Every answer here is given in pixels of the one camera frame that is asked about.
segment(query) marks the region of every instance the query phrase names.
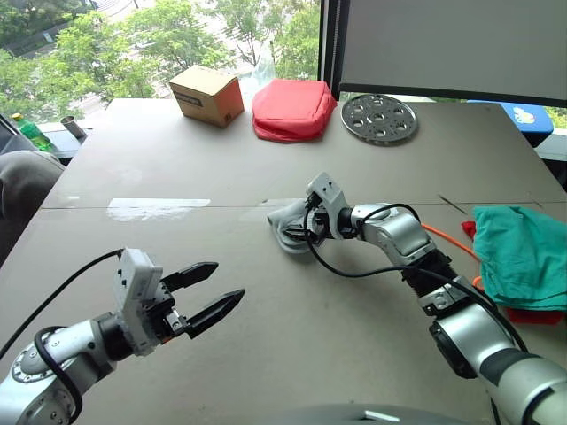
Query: red pillow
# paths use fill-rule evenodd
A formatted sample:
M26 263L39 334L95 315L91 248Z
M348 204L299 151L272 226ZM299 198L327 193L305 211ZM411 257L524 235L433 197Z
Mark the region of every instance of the red pillow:
M252 101L260 139L293 143L322 135L337 106L324 81L273 80Z

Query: black wire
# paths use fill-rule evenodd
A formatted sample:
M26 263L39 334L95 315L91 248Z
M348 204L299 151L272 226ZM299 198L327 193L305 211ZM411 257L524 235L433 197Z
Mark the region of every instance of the black wire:
M61 293L61 291L63 291L68 285L69 283L71 283L72 281L74 281L77 277L79 277L81 274L83 274L85 271L87 271L88 269L90 269L91 267L93 267L94 265L100 263L101 261L105 260L105 259L109 259L110 257L114 257L116 256L120 256L120 254L122 253L122 249L120 250L115 250L115 251L110 251L107 252L105 255L101 255L100 257L98 257L97 259L93 259L92 261L90 261L89 264L87 264L86 266L81 267L79 270L77 270L76 272L74 272L66 281L64 281L56 290L53 291L53 293L51 295L49 295L45 301L43 301L41 303L41 305L39 307L37 307L33 313L31 313L27 319L19 326L19 328L16 329L16 331L13 333L13 335L10 337L10 339L8 340L8 342L4 345L4 347L2 347L2 350L0 351L0 359L2 359L2 357L8 352L8 350L10 350L10 347L12 347L12 345L16 342L16 340L19 338L19 336L22 334L22 332L24 330L26 330L26 328L29 326L29 324L37 317L37 315L39 313L41 313L43 311L43 309L51 302L53 301L53 299L55 299L55 297L57 295L59 295Z
M494 300L490 297L488 297L488 295L486 295L486 293L483 290L480 290L479 288L477 288L476 286L473 286L473 288L475 289L475 291L478 293L479 296L481 296L482 298L484 298L486 300L486 302L488 304L490 304L490 306L492 308L498 308L498 306L496 305L496 303L494 302Z
M51 332L55 332L58 329L62 329L62 326L50 326L48 328L43 328L39 332L35 334L34 337L34 345L39 357L42 358L43 362L48 366L49 369L53 371L53 373L59 378L59 380L65 385L71 397L73 398L74 402L74 411L71 417L69 418L69 424L75 422L75 420L79 417L82 410L82 397L81 392L74 384L73 380L69 377L68 374L59 366L57 361L51 357L45 345L43 344L42 336Z
M502 425L502 422L500 421L500 415L498 414L498 407L496 407L496 404L492 399L490 399L490 407L493 410L494 425Z
M498 311L498 308L493 308L488 302L486 302L482 297L480 297L474 290L470 290L466 286L460 284L459 282L452 281L448 277L445 277L441 274L431 272L431 271L426 270L424 268L419 268L419 267L414 267L414 266L383 267L383 268L378 268L376 270L370 270L369 272L357 273L357 274L343 272L342 270L338 270L337 268L331 266L324 259L321 258L321 256L317 253L313 244L311 243L311 240L309 239L309 231L307 229L307 216L311 212L312 209L313 209L313 206L308 204L306 213L303 217L303 233L305 235L307 246L309 247L309 250L315 256L315 258L326 269L330 270L332 273L338 274L339 276L350 277L350 278L367 277L367 276L372 276L374 274L381 274L381 273L393 272L393 271L403 271L403 270L413 270L413 271L416 271L416 272L419 272L419 273L422 273L422 274L427 274L428 276L430 276L434 279L437 279L438 281L442 281L443 283L448 283L448 284L456 287L457 289L459 289L462 292L464 292L465 294L467 294L470 298L474 299L475 302L477 302L477 304L481 305L486 310L487 313L489 313L496 321L498 321L512 335L512 337L516 341L520 350L522 350L523 352L528 352L528 349L527 349L522 337L517 333L516 329L510 324L510 322L507 321L506 318L500 314L500 312Z
M392 208L396 208L396 207L405 208L406 210L410 211L414 217L416 217L417 221L419 221L420 223L422 222L419 219L419 215L417 215L416 210L414 210L411 206L409 206L407 204L396 203L396 204L389 204L389 205L381 206L380 208L377 208L376 210L374 210L370 214L367 214L366 217L364 217L362 220L359 220L359 222L357 223L357 228L358 228L359 233L361 234L362 240L364 240L364 223L366 223L370 219L370 217L372 217L373 215L376 215L378 213L381 213L382 211L391 210Z

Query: plastic bottle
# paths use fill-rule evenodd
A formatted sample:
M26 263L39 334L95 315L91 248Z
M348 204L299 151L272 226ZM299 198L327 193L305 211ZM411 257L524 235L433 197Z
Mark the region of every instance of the plastic bottle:
M48 151L51 148L51 141L42 133L36 124L26 120L21 113L14 113L12 119L18 123L19 131L27 137L40 151Z

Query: brown cardboard box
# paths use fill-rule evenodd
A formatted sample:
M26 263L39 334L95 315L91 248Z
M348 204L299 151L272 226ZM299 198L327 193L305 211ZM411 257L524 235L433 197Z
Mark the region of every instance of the brown cardboard box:
M238 78L192 66L169 82L183 115L226 127L244 110Z

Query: table surface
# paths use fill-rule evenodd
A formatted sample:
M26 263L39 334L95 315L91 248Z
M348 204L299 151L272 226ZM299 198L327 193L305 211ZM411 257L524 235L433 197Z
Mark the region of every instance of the table surface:
M165 273L197 261L220 263L207 282L176 292L180 313L192 314L229 290L246 288L246 296L197 339L177 338L147 358L121 362L85 396L81 423L248 424L297 406L349 402L486 423L483 387L450 370L427 332L431 319L399 274L350 281L310 256L289 256L266 214L284 198L303 197L308 181L327 171L350 202L417 204L424 222L468 245L460 223L476 204L514 202L566 220L564 192L504 112L413 104L416 137L377 148L353 139L338 110L320 142L281 145L257 140L250 114L220 130L185 119L173 106L111 104L105 126L82 146L0 270L0 340L73 271L122 246L147 251ZM142 122L145 128L137 127ZM484 157L493 168L482 166ZM444 204L439 193L469 214ZM117 198L126 200L109 207ZM163 208L156 201L156 208L140 208L134 198L210 204ZM460 274L478 273L475 260L435 240ZM351 270L388 265L375 247L355 241L328 241L322 255ZM113 310L116 265L108 260L80 277L16 345L40 326ZM564 322L518 329L534 352L567 363ZM3 374L18 347L0 362Z
M117 198L199 198L214 206L301 197L326 171L351 203L564 202L565 192L498 104L412 104L416 136L376 147L350 134L336 108L315 143L261 141L250 112L226 130L184 118L175 101L118 99L45 207L108 206Z

